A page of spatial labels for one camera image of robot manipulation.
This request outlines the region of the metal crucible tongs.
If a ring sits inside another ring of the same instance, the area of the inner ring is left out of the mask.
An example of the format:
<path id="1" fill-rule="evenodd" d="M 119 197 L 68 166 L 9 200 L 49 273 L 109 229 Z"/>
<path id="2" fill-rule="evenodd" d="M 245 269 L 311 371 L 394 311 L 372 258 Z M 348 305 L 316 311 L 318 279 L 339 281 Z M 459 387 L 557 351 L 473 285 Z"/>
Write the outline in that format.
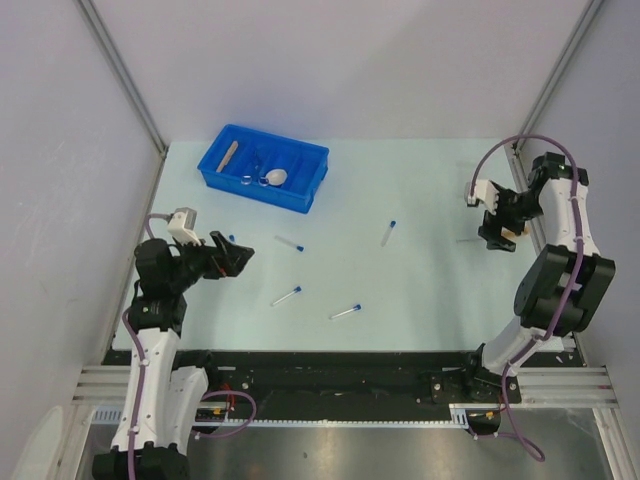
<path id="1" fill-rule="evenodd" d="M 249 170 L 241 177 L 241 184 L 248 186 L 257 184 L 261 187 L 268 185 L 266 175 L 262 173 L 263 166 L 268 160 L 270 152 L 267 149 L 256 149 L 249 162 Z"/>

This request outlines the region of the white porcelain evaporating dish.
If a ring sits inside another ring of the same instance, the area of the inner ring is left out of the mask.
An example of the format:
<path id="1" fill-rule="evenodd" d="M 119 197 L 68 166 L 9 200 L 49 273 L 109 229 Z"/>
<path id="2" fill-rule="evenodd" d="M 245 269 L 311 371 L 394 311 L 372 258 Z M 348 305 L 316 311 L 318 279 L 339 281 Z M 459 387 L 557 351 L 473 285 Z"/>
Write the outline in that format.
<path id="1" fill-rule="evenodd" d="M 267 184 L 270 186 L 280 187 L 282 186 L 288 177 L 288 173 L 284 169 L 272 169 L 268 171 L 265 175 L 265 179 Z"/>

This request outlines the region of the wooden test tube clamp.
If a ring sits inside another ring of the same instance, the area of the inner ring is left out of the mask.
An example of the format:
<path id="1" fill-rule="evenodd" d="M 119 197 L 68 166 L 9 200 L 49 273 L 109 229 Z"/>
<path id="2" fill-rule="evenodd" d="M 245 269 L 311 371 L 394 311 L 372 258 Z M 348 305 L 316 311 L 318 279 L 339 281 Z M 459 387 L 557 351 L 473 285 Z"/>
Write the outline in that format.
<path id="1" fill-rule="evenodd" d="M 239 143 L 237 140 L 234 140 L 231 145 L 229 146 L 229 148 L 227 149 L 227 151 L 225 152 L 223 158 L 221 159 L 220 163 L 218 164 L 217 168 L 216 168 L 216 172 L 217 173 L 221 173 L 225 167 L 229 164 L 231 158 L 233 157 L 233 155 L 235 154 L 236 150 L 238 149 Z"/>

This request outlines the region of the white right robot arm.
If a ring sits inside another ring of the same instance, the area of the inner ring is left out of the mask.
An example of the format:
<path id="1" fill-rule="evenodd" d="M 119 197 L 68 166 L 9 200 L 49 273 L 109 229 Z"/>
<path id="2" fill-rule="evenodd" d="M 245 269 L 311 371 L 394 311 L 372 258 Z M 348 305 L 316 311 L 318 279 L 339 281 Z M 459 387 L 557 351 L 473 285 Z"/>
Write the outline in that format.
<path id="1" fill-rule="evenodd" d="M 475 202 L 485 211 L 478 235 L 487 249 L 513 252 L 516 244 L 506 235 L 522 234 L 537 218 L 545 223 L 547 243 L 517 288 L 513 319 L 479 347 L 461 376 L 469 399 L 486 400 L 542 346 L 582 332 L 591 322 L 616 266 L 601 255 L 591 235 L 588 186 L 584 169 L 551 152 L 533 161 L 523 192 L 479 181 Z"/>

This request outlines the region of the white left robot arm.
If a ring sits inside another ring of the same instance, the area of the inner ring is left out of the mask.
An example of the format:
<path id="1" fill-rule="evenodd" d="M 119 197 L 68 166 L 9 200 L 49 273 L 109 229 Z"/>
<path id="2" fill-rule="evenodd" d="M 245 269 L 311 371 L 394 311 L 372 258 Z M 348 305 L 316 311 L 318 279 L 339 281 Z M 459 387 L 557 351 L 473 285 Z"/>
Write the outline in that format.
<path id="1" fill-rule="evenodd" d="M 202 279 L 234 278 L 255 252 L 220 232 L 212 242 L 152 238 L 135 251 L 138 279 L 122 323 L 133 343 L 121 420 L 108 452 L 92 462 L 96 479 L 187 479 L 187 447 L 201 400 L 221 376 L 207 355 L 178 364 L 186 291 Z"/>

